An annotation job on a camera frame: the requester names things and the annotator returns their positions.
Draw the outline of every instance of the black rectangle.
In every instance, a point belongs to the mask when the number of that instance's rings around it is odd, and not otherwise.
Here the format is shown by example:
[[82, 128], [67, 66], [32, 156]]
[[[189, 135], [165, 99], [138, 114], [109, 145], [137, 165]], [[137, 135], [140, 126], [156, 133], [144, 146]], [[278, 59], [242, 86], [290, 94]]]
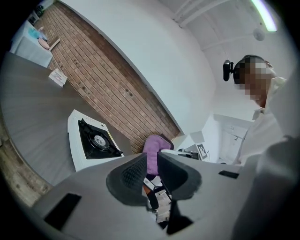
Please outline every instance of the black rectangle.
[[80, 199], [81, 196], [68, 193], [44, 218], [44, 221], [57, 230], [61, 230]]
[[239, 174], [238, 173], [235, 173], [235, 172], [229, 172], [229, 171], [220, 171], [219, 172], [220, 175], [223, 175], [225, 177], [229, 177], [229, 178], [234, 178], [234, 179], [237, 179]]
[[185, 158], [192, 158], [191, 155], [189, 154], [178, 154], [178, 156], [185, 157]]

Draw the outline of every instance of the white shirt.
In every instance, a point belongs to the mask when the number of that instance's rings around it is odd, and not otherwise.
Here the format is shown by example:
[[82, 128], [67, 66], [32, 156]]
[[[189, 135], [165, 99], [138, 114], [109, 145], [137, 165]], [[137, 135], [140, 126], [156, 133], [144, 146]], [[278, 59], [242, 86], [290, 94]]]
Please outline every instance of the white shirt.
[[269, 104], [285, 82], [286, 80], [281, 77], [272, 78], [266, 106], [255, 110], [253, 115], [253, 120], [255, 121], [246, 132], [233, 164], [244, 165], [248, 157], [263, 153], [269, 146], [283, 139], [284, 134], [269, 109]]

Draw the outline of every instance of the fluorescent light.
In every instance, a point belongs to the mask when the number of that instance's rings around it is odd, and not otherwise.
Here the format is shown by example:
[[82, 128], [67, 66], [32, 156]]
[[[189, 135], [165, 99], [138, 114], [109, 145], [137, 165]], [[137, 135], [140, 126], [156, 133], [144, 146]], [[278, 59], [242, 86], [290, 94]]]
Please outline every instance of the fluorescent light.
[[274, 20], [271, 16], [270, 12], [266, 8], [266, 6], [263, 4], [263, 2], [261, 0], [251, 0], [251, 1], [256, 6], [259, 14], [261, 15], [263, 22], [266, 25], [267, 30], [269, 32], [276, 32], [277, 28], [274, 23]]

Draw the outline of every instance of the man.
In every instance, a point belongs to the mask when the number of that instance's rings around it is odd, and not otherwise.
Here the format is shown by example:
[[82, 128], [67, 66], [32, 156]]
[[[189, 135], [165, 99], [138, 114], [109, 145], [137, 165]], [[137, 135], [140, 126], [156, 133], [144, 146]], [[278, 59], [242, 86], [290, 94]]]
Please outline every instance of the man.
[[254, 123], [247, 131], [233, 164], [244, 165], [247, 158], [263, 153], [279, 142], [283, 133], [269, 109], [273, 96], [280, 91], [286, 80], [277, 77], [273, 66], [256, 55], [246, 55], [233, 69], [234, 83], [250, 95], [261, 108], [253, 115]]

